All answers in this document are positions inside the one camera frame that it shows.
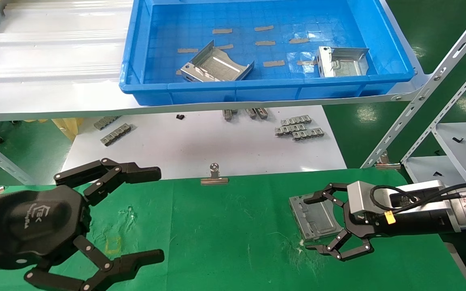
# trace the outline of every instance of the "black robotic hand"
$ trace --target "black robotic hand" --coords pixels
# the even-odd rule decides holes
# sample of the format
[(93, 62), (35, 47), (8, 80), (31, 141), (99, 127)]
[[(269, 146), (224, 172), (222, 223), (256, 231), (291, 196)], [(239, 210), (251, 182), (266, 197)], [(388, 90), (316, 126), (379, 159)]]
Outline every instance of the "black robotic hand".
[[(57, 187), (0, 195), (0, 269), (35, 265), (24, 279), (49, 291), (103, 291), (113, 283), (130, 280), (139, 268), (162, 262), (162, 250), (124, 255), (113, 261), (85, 238), (95, 206), (123, 183), (161, 179), (158, 167), (139, 168), (134, 162), (119, 164), (107, 158), (58, 173)], [(73, 188), (96, 180), (80, 195)], [(98, 272), (88, 280), (50, 274), (76, 251), (81, 251)]]

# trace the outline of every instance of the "small metal component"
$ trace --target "small metal component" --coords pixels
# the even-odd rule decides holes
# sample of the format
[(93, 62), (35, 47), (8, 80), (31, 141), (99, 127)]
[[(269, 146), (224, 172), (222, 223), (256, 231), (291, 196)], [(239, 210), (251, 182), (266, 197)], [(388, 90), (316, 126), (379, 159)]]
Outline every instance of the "small metal component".
[(233, 112), (231, 109), (222, 110), (222, 116), (224, 116), (224, 120), (230, 121), (233, 118)]
[(324, 136), (325, 133), (317, 128), (317, 129), (307, 129), (305, 131), (296, 131), (292, 133), (292, 139), (293, 140), (304, 140), (304, 139), (309, 139), (309, 138), (316, 138), (316, 137), (322, 137)]
[(304, 44), (305, 42), (309, 42), (310, 39), (308, 38), (293, 38), (289, 40), (289, 44)]
[(212, 40), (181, 68), (181, 72), (190, 82), (237, 81), (244, 79), (254, 64), (254, 61), (247, 66), (235, 63), (227, 53), (216, 48)]
[(279, 66), (285, 66), (285, 61), (265, 61), (264, 62), (264, 67), (279, 67)]
[(218, 171), (218, 164), (214, 162), (210, 165), (210, 177), (201, 179), (201, 185), (220, 185), (228, 184), (229, 179), (227, 177), (219, 177), (220, 172)]
[(255, 27), (255, 31), (268, 31), (274, 28), (274, 25)]
[(265, 108), (255, 108), (255, 111), (257, 112), (258, 116), (260, 116), (260, 118), (262, 119), (267, 119), (267, 117), (269, 116)]
[(255, 42), (255, 46), (274, 46), (276, 44), (276, 41), (274, 40), (261, 40)]
[(217, 48), (217, 49), (219, 49), (219, 50), (232, 49), (232, 48), (233, 48), (233, 44), (226, 44), (225, 46), (216, 46), (215, 48)]
[(251, 119), (254, 119), (254, 118), (256, 118), (256, 116), (257, 116), (256, 111), (255, 111), (254, 108), (247, 108), (247, 109), (246, 109), (246, 112), (248, 113), (248, 115), (249, 115), (249, 117), (250, 117)]
[(377, 169), (385, 169), (385, 170), (400, 170), (402, 165), (400, 163), (392, 164), (390, 163), (390, 158), (388, 157), (388, 151), (383, 151), (382, 155), (377, 160), (377, 164), (375, 164), (375, 168)]
[(288, 127), (275, 127), (274, 135), (283, 136), (292, 134), (294, 131), (305, 131), (307, 128), (303, 124), (289, 125)]
[(177, 52), (178, 53), (193, 53), (193, 52), (198, 52), (199, 48), (178, 48)]
[(317, 63), (318, 61), (316, 59), (313, 61), (296, 61), (296, 65), (298, 66), (313, 66)]
[(122, 136), (126, 135), (127, 133), (131, 132), (131, 126), (128, 124), (124, 124), (121, 127), (118, 127), (113, 132), (111, 132), (106, 137), (102, 138), (100, 141), (106, 146), (109, 147), (113, 142), (120, 139)]
[(286, 127), (287, 125), (294, 125), (294, 124), (309, 124), (312, 122), (312, 119), (308, 115), (298, 116), (298, 117), (291, 117), (287, 119), (283, 119), (280, 123)]
[(116, 119), (118, 118), (120, 118), (120, 116), (107, 116), (95, 122), (94, 126), (96, 127), (96, 129), (101, 131), (102, 129), (105, 129), (106, 127), (108, 127), (109, 124), (116, 121)]
[(311, 241), (338, 234), (342, 227), (333, 215), (333, 203), (326, 200), (321, 203), (305, 204), (304, 199), (313, 194), (289, 198), (290, 209), (305, 241)]
[(226, 28), (222, 30), (213, 30), (211, 33), (213, 34), (225, 34), (225, 33), (232, 33), (233, 29), (232, 28)]
[(318, 48), (320, 77), (364, 76), (368, 71), (368, 48)]

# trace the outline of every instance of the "metal clip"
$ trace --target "metal clip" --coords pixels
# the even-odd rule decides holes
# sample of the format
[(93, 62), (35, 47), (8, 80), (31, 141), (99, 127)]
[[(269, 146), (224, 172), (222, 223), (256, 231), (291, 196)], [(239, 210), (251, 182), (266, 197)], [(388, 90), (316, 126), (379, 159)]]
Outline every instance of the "metal clip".
[(249, 115), (249, 117), (250, 117), (251, 119), (256, 118), (256, 111), (255, 111), (255, 109), (253, 109), (253, 108), (247, 108), (247, 109), (246, 109), (246, 112), (247, 112), (247, 114)]
[(224, 116), (224, 120), (230, 121), (233, 118), (233, 112), (231, 109), (222, 110), (222, 116)]
[(219, 177), (218, 164), (214, 162), (210, 165), (210, 177), (201, 179), (201, 185), (220, 185), (228, 184), (229, 179), (227, 177)]
[(255, 108), (255, 111), (257, 112), (258, 116), (260, 116), (261, 119), (267, 119), (267, 117), (269, 116), (265, 108)]
[(398, 164), (392, 164), (390, 163), (390, 157), (388, 157), (388, 151), (383, 151), (381, 157), (377, 160), (377, 164), (375, 164), (375, 168), (381, 169), (381, 170), (400, 170), (402, 165), (400, 163)]

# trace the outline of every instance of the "green cloth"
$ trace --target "green cloth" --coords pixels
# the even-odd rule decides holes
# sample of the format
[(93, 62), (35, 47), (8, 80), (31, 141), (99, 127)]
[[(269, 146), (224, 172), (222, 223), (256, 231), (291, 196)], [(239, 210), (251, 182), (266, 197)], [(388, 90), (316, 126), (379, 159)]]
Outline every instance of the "green cloth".
[[(466, 290), (436, 234), (376, 238), (373, 254), (344, 263), (300, 245), (288, 198), (357, 180), (406, 184), (395, 171), (349, 169), (231, 177), (225, 186), (199, 179), (123, 185), (92, 208), (87, 237), (111, 258), (165, 251), (163, 263), (141, 268), (113, 291)], [(352, 238), (346, 247), (360, 244)], [(0, 271), (0, 291), (34, 290), (23, 280), (30, 268)], [(78, 252), (52, 272), (85, 279), (96, 267)]]

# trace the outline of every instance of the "green floor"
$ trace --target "green floor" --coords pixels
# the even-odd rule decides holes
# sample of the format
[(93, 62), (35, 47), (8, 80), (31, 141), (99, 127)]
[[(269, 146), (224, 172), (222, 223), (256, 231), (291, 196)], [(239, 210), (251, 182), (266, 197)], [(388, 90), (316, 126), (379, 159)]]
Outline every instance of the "green floor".
[[(387, 0), (425, 72), (432, 72), (466, 29), (466, 0)], [(427, 125), (466, 80), (466, 56), (449, 74), (412, 122), (388, 149), (398, 162)], [(325, 112), (348, 168), (358, 168), (383, 137), (406, 103), (367, 103), (329, 105)], [(444, 122), (466, 122), (466, 92)], [(0, 151), (32, 175), (39, 184), (51, 184), (70, 149), (70, 141), (48, 121), (46, 123), (0, 123), (6, 142)], [(440, 150), (431, 136), (415, 155), (433, 155)], [(18, 184), (0, 171), (0, 184)], [(466, 250), (466, 239), (459, 240)]]

